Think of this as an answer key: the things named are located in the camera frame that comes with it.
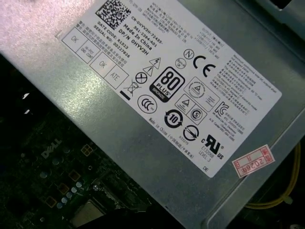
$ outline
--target yellow wire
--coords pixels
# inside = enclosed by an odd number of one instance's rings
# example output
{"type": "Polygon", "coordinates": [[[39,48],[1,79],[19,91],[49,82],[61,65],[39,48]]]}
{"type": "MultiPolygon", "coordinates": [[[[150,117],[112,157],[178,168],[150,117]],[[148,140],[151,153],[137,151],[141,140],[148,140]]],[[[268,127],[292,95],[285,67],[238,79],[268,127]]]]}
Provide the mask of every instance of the yellow wire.
{"type": "Polygon", "coordinates": [[[250,208],[250,209],[268,209],[268,208],[273,208],[277,205],[279,205],[280,203],[282,203],[284,201],[285,198],[287,198],[291,192],[293,191],[293,189],[295,188],[296,182],[297,182],[297,178],[299,175],[299,171],[300,171],[300,165],[301,165],[301,143],[298,143],[295,146],[295,159],[294,159],[294,166],[293,166],[293,170],[291,173],[291,178],[290,178],[290,182],[289,185],[286,189],[286,191],[281,195],[281,197],[266,202],[266,203],[248,203],[245,207],[246,208],[250,208]]]}

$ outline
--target serial number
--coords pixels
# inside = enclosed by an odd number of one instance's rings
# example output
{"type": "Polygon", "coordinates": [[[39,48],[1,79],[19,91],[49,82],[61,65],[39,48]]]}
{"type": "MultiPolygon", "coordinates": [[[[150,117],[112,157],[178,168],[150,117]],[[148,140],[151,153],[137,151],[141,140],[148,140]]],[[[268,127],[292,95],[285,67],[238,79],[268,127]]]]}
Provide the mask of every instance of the serial number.
{"type": "Polygon", "coordinates": [[[123,48],[128,49],[128,45],[122,42],[120,39],[118,39],[118,43],[123,46],[123,48]]]}
{"type": "Polygon", "coordinates": [[[125,56],[127,56],[127,58],[130,57],[130,55],[128,54],[128,52],[126,52],[121,46],[119,46],[117,43],[113,43],[113,45],[119,50],[121,51],[125,56]]]}

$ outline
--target motherboard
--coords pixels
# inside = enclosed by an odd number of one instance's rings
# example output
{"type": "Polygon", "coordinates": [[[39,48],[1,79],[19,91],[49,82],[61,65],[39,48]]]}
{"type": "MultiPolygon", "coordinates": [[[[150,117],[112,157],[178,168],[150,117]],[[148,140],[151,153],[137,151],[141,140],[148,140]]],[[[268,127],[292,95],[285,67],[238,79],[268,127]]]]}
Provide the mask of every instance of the motherboard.
{"type": "Polygon", "coordinates": [[[72,229],[155,202],[21,77],[10,68],[1,94],[0,228],[72,229]]]}

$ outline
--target warning triangle symbol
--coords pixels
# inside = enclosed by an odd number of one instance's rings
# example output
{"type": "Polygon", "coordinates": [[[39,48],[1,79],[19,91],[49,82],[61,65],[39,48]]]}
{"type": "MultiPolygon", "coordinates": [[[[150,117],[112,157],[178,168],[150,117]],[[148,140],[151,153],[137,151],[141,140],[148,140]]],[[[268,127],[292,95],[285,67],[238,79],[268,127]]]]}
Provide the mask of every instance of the warning triangle symbol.
{"type": "Polygon", "coordinates": [[[194,87],[194,89],[197,91],[197,93],[200,93],[200,88],[201,88],[201,86],[194,87]]]}
{"type": "Polygon", "coordinates": [[[143,71],[145,71],[149,76],[152,76],[153,74],[153,66],[149,66],[146,68],[143,68],[143,71]]]}
{"type": "Polygon", "coordinates": [[[151,63],[156,69],[159,69],[161,63],[161,57],[153,59],[149,61],[149,63],[151,63]]]}
{"type": "Polygon", "coordinates": [[[189,99],[184,100],[184,101],[182,101],[182,103],[183,103],[184,105],[186,105],[186,106],[189,106],[190,100],[189,100],[189,99]]]}

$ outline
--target gray metal panel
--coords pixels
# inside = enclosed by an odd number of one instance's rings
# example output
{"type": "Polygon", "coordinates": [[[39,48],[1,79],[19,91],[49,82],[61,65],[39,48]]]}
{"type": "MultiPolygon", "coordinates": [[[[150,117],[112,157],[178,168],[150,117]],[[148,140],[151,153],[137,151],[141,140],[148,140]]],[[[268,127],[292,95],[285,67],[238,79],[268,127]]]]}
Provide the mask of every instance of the gray metal panel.
{"type": "Polygon", "coordinates": [[[270,0],[256,0],[281,23],[286,24],[305,41],[305,2],[291,0],[284,8],[279,9],[270,0]]]}
{"type": "MultiPolygon", "coordinates": [[[[273,152],[292,150],[291,146],[296,145],[300,141],[300,135],[304,134],[305,109],[291,123],[289,128],[281,137],[273,144],[271,150],[273,152]]],[[[279,154],[277,160],[283,161],[286,154],[279,154]]],[[[272,168],[268,170],[259,170],[255,176],[248,176],[243,179],[235,190],[228,196],[219,208],[205,222],[205,228],[225,228],[230,221],[236,216],[242,207],[248,202],[249,196],[253,196],[258,187],[264,183],[273,171],[277,168],[277,164],[271,164],[272,168]]]]}
{"type": "Polygon", "coordinates": [[[305,62],[305,42],[283,24],[262,10],[255,1],[236,0],[248,13],[261,23],[272,35],[276,36],[289,50],[305,62]]]}
{"type": "MultiPolygon", "coordinates": [[[[238,185],[258,189],[264,182],[261,174],[271,174],[304,134],[302,119],[294,138],[285,142],[288,147],[276,147],[305,107],[305,65],[234,1],[181,2],[283,93],[232,157],[264,144],[277,149],[276,162],[250,175],[255,182],[247,186],[240,183],[231,160],[208,178],[59,43],[55,35],[71,26],[92,0],[0,0],[0,50],[184,226],[198,229],[238,185]]],[[[218,210],[221,227],[252,194],[242,192],[234,211],[225,205],[218,210]]]]}

